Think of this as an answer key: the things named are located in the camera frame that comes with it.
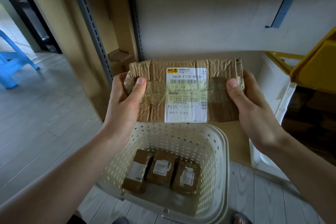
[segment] barcode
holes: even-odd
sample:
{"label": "barcode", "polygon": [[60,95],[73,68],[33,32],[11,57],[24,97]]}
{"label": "barcode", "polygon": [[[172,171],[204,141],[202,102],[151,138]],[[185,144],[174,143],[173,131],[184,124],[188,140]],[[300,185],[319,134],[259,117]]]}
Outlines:
{"label": "barcode", "polygon": [[170,79],[170,83],[196,84],[196,80],[192,80],[192,79]]}
{"label": "barcode", "polygon": [[207,102],[208,102],[207,90],[206,89],[201,89],[200,100],[201,100],[200,103],[199,103],[200,109],[201,110],[206,110],[207,109]]}

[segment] finger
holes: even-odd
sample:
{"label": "finger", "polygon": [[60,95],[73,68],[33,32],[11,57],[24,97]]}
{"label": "finger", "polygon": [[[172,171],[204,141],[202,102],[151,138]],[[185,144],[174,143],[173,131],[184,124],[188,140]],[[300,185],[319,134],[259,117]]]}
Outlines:
{"label": "finger", "polygon": [[110,101],[119,103],[127,98],[127,95],[124,91],[124,81],[126,79],[126,75],[127,72],[113,77]]}
{"label": "finger", "polygon": [[253,103],[245,96],[241,86],[238,84],[237,79],[229,79],[226,82],[226,90],[230,98],[241,111],[244,108],[251,106]]}
{"label": "finger", "polygon": [[127,100],[135,103],[139,103],[146,91],[146,78],[139,77],[133,87],[132,93],[128,96]]}
{"label": "finger", "polygon": [[266,106],[267,102],[265,100],[264,94],[261,92],[253,73],[247,69],[244,69],[243,78],[247,98],[258,106]]}

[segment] plastic basket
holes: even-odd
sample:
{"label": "plastic basket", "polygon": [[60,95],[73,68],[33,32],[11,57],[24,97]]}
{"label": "plastic basket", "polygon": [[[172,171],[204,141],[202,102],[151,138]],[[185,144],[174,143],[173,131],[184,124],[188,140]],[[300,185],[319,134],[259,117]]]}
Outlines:
{"label": "plastic basket", "polygon": [[[148,183],[145,194],[121,188],[137,149],[163,149],[201,166],[199,190],[185,197],[171,189]],[[137,122],[130,140],[105,167],[97,186],[108,194],[129,200],[163,218],[181,223],[220,223],[228,207],[229,149],[223,132],[204,123]]]}

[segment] yellow logo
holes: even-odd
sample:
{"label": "yellow logo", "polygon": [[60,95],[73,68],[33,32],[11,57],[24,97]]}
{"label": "yellow logo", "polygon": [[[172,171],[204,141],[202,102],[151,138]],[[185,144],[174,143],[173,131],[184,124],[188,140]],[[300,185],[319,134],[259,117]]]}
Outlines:
{"label": "yellow logo", "polygon": [[178,71],[177,68],[167,68],[167,73],[177,73]]}

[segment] blue stool seat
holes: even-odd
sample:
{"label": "blue stool seat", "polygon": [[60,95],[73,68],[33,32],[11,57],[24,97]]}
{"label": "blue stool seat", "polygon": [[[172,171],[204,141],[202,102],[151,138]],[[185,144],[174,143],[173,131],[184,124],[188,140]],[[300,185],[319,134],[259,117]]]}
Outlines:
{"label": "blue stool seat", "polygon": [[13,73],[20,70],[24,65],[31,65],[35,70],[40,68],[35,65],[14,42],[0,30],[0,37],[2,37],[14,52],[0,52],[0,84],[5,89],[10,90],[19,86],[11,77]]}

